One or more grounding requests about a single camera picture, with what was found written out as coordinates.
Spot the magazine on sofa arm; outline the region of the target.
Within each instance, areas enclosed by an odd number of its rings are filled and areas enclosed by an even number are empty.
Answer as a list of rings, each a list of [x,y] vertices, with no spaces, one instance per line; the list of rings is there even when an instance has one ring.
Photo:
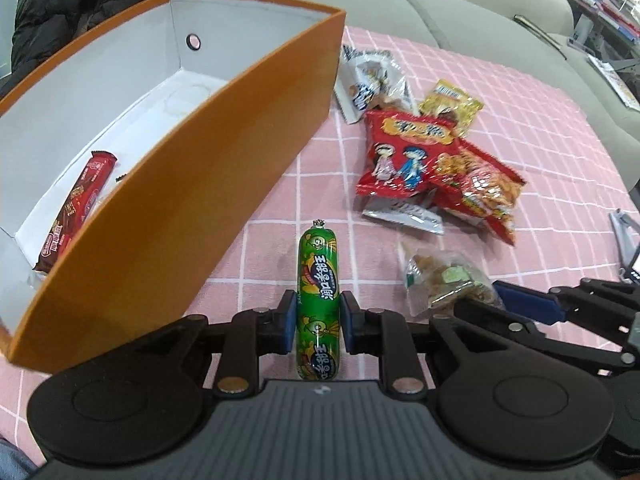
[[[596,71],[606,80],[608,85],[616,93],[616,96],[622,101],[622,103],[631,110],[638,112],[640,110],[639,102],[631,90],[626,85],[626,82],[620,78],[620,75],[616,73],[614,67],[607,62],[598,60],[594,56],[588,54],[587,58],[589,63],[596,69]]]

